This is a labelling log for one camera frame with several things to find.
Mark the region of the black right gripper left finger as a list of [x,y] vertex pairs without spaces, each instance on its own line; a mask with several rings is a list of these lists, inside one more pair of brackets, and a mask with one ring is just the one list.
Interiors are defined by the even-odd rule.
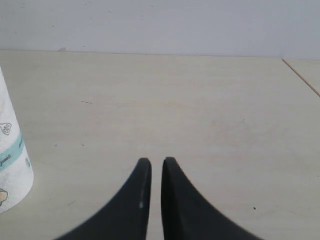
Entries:
[[91,218],[59,240],[145,240],[150,213],[152,167],[140,158],[130,176]]

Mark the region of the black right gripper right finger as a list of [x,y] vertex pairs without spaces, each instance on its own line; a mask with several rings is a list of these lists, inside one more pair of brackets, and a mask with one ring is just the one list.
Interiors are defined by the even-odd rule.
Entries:
[[259,240],[212,206],[174,157],[162,165],[161,218],[165,240]]

